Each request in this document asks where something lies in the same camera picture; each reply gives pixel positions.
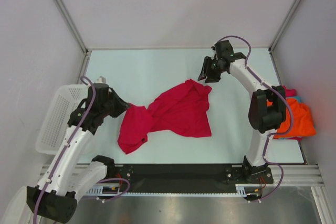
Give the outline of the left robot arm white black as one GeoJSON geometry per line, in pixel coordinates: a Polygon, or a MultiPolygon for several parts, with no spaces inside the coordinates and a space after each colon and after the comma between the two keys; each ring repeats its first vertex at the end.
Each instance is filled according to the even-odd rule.
{"type": "Polygon", "coordinates": [[[102,155],[94,157],[82,173],[72,176],[79,157],[104,119],[108,116],[117,118],[130,107],[109,87],[104,77],[95,82],[86,76],[80,79],[87,89],[87,96],[70,114],[65,138],[51,165],[35,187],[27,187],[26,203],[32,211],[33,223],[38,222],[38,217],[67,223],[78,202],[95,184],[114,183],[117,192],[112,199],[130,189],[130,182],[117,176],[114,160],[102,155]]]}

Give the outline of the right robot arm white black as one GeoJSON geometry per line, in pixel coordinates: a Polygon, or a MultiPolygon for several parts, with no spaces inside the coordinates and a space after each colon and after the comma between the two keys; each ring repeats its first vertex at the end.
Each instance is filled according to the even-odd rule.
{"type": "Polygon", "coordinates": [[[258,183],[269,176],[266,162],[267,146],[281,124],[286,120],[286,92],[282,86],[272,86],[260,77],[248,64],[249,55],[234,52],[225,36],[213,46],[214,55],[203,61],[199,81],[216,83],[226,72],[235,77],[247,90],[250,97],[248,120],[253,128],[251,144],[244,157],[240,174],[228,174],[230,181],[258,183]]]}

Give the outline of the crimson red t shirt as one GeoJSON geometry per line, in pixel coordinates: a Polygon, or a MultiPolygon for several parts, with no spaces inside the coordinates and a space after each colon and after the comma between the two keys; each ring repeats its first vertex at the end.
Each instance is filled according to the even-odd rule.
{"type": "Polygon", "coordinates": [[[148,141],[148,134],[172,131],[184,137],[210,137],[207,117],[212,88],[194,80],[160,94],[149,106],[132,104],[121,123],[118,146],[130,154],[148,141]]]}

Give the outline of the white perforated plastic basket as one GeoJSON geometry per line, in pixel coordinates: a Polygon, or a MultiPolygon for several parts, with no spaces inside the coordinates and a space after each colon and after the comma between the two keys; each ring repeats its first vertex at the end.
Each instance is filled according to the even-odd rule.
{"type": "Polygon", "coordinates": [[[35,149],[41,154],[55,155],[65,139],[68,120],[78,104],[87,97],[88,87],[71,84],[58,88],[37,137],[35,149]]]}

